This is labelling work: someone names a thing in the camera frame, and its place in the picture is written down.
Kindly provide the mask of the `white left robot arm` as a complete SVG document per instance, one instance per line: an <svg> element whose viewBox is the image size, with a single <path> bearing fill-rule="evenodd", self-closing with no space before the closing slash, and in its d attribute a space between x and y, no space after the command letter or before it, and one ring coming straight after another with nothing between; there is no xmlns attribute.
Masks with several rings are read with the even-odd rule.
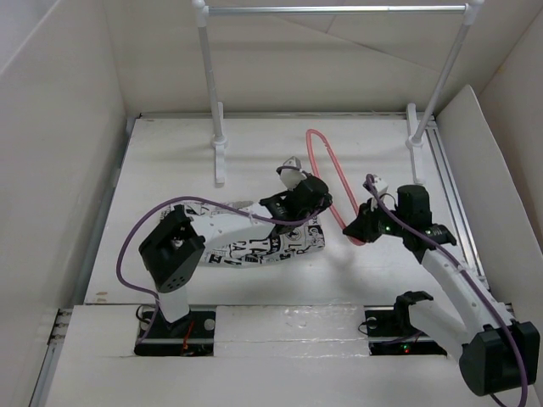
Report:
<svg viewBox="0 0 543 407"><path fill-rule="evenodd" d="M184 206L174 206L138 248L158 292L161 328L174 337L188 329L186 285L204 254L232 243L280 237L331 204L326 183L308 175L296 187L247 209L225 205L223 213L190 216Z"/></svg>

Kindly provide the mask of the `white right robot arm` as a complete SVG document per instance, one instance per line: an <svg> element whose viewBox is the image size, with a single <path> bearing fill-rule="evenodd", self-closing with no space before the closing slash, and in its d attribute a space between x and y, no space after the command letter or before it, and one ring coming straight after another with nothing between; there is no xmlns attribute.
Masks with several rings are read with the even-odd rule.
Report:
<svg viewBox="0 0 543 407"><path fill-rule="evenodd" d="M446 226L433 221L425 187L399 187L393 209L383 201L388 186L381 179L369 175L364 187L371 198L360 205L343 233L365 244L383 235L400 238L457 312L451 315L425 291L408 291L395 300L395 329L404 334L417 330L433 339L457 362L463 381L475 395L489 396L502 405L498 393L517 388L518 403L525 406L538 373L536 326L519 321L452 254L456 239Z"/></svg>

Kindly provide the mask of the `newspaper print trousers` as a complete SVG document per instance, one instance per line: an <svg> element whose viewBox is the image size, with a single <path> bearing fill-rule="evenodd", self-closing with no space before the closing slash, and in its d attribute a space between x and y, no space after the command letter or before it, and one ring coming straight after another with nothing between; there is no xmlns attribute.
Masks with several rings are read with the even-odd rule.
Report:
<svg viewBox="0 0 543 407"><path fill-rule="evenodd" d="M177 205L179 204L184 204L185 214L193 219L226 214L235 218L237 222L241 220L249 221L247 217L235 215L232 211L218 208L209 203L188 200L177 203ZM255 204L255 201L230 201L221 204L249 212L249 207ZM173 211L174 206L171 203L160 211L160 215L154 215L151 218L154 220L153 226L155 228ZM318 253L325 248L325 245L322 223L316 216L304 225L277 237L252 240L245 238L219 248L206 249L200 258L199 265L239 269L263 267L275 262L283 262L299 256Z"/></svg>

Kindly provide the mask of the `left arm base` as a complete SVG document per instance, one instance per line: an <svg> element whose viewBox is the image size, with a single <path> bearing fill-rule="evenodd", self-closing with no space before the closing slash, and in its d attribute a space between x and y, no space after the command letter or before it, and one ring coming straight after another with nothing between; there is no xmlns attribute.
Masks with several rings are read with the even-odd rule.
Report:
<svg viewBox="0 0 543 407"><path fill-rule="evenodd" d="M154 308L140 305L134 353L142 357L207 357L214 354L216 309L192 309L179 322L168 323Z"/></svg>

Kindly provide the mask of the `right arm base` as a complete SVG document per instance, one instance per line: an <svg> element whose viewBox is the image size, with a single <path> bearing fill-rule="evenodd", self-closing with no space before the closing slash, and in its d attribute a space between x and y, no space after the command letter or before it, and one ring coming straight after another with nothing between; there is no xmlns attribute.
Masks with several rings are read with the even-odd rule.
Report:
<svg viewBox="0 0 543 407"><path fill-rule="evenodd" d="M447 355L425 333L402 328L390 307L365 308L358 331L367 338L371 356Z"/></svg>

